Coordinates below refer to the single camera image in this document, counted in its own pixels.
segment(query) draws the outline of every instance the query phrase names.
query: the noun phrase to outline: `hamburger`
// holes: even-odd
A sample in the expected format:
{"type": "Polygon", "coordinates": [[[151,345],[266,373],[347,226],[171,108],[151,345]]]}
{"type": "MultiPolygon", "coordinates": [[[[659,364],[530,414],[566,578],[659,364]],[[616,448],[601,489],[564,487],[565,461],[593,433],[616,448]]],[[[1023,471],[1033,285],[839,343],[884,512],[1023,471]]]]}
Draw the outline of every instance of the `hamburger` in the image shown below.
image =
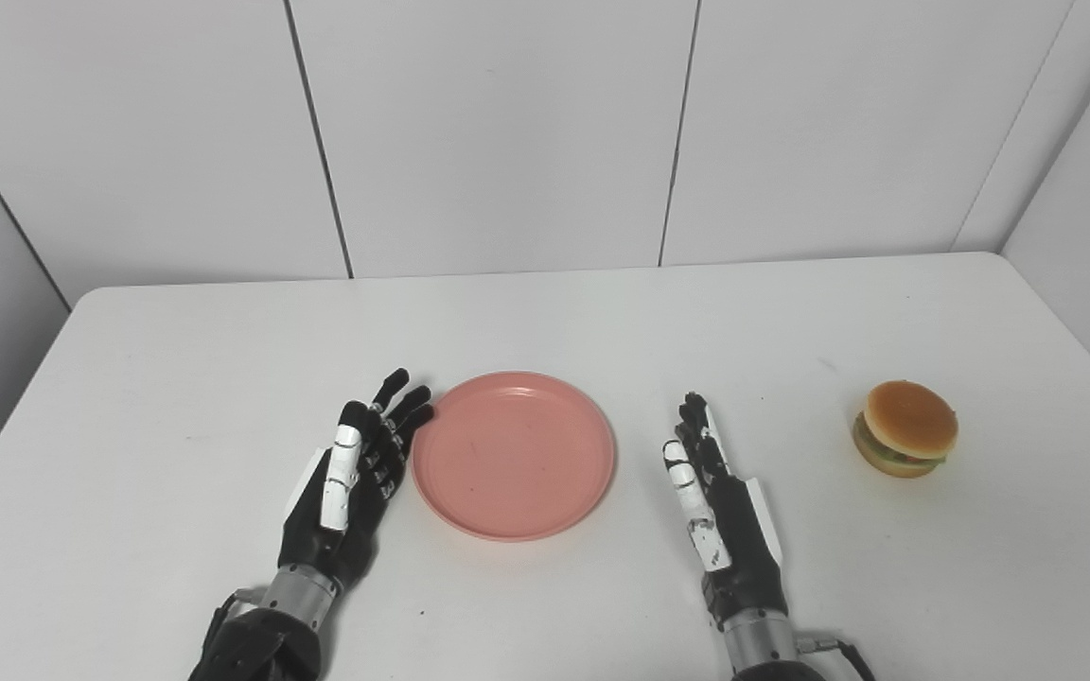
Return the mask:
{"type": "Polygon", "coordinates": [[[869,391],[851,434],[873,469],[920,477],[943,464],[957,443],[957,415],[922,385],[891,380],[869,391]]]}

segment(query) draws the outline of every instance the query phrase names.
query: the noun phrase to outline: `metal wrist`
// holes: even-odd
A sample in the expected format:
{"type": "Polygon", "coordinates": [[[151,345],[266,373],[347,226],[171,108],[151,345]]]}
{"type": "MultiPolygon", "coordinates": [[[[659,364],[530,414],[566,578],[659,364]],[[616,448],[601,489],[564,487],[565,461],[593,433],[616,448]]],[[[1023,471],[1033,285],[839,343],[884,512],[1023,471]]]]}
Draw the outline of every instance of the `metal wrist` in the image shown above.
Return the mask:
{"type": "Polygon", "coordinates": [[[776,609],[748,608],[722,625],[735,672],[775,660],[797,659],[797,643],[788,617],[776,609]]]}
{"type": "Polygon", "coordinates": [[[334,579],[311,566],[291,563],[281,566],[272,577],[259,607],[276,609],[317,631],[339,594],[341,588],[334,579]]]}

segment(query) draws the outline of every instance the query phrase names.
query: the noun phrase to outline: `tabletop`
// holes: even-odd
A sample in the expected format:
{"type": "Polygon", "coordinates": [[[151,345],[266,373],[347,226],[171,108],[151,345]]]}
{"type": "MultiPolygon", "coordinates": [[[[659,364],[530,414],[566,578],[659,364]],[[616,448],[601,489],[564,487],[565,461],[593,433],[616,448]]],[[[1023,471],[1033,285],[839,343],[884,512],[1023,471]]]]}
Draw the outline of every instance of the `tabletop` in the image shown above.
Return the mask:
{"type": "MultiPolygon", "coordinates": [[[[758,475],[792,623],[881,680],[1090,678],[1090,355],[996,255],[95,290],[0,435],[0,681],[186,678],[211,609],[276,570],[339,406],[528,369],[617,440],[601,504],[494,543],[395,497],[324,631],[334,681],[726,681],[661,446],[686,391],[758,475]],[[882,380],[957,410],[886,477],[849,427],[882,380]]],[[[835,654],[812,662],[852,678],[835,654]]]]}

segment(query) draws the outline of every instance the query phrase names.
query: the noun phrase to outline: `top bun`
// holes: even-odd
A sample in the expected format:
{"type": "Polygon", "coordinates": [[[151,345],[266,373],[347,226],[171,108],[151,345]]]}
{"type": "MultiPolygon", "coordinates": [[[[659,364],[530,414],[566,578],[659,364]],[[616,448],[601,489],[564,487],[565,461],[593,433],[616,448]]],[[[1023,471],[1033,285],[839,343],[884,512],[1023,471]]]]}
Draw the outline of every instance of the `top bun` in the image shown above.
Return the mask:
{"type": "Polygon", "coordinates": [[[889,380],[869,391],[864,423],[879,442],[918,460],[940,460],[957,442],[950,406],[909,380],[889,380]]]}

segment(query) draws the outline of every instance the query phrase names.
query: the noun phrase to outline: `robotic hand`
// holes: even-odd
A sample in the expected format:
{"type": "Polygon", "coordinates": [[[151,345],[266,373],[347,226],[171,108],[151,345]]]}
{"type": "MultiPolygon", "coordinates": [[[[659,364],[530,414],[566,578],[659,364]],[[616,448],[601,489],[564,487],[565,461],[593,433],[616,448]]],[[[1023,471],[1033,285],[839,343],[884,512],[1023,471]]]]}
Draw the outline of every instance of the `robotic hand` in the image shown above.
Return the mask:
{"type": "Polygon", "coordinates": [[[825,681],[799,654],[835,648],[862,681],[873,681],[856,647],[792,634],[779,579],[779,539],[760,482],[743,483],[731,473],[704,398],[689,392],[679,418],[678,440],[663,445],[663,459],[705,568],[701,587],[726,637],[735,681],[825,681]]]}
{"type": "Polygon", "coordinates": [[[409,382],[399,368],[372,404],[342,409],[332,447],[315,452],[291,497],[271,585],[262,594],[234,592],[217,608],[190,681],[319,677],[322,621],[372,564],[373,535],[402,484],[411,438],[434,415],[426,385],[385,412],[409,382]]]}

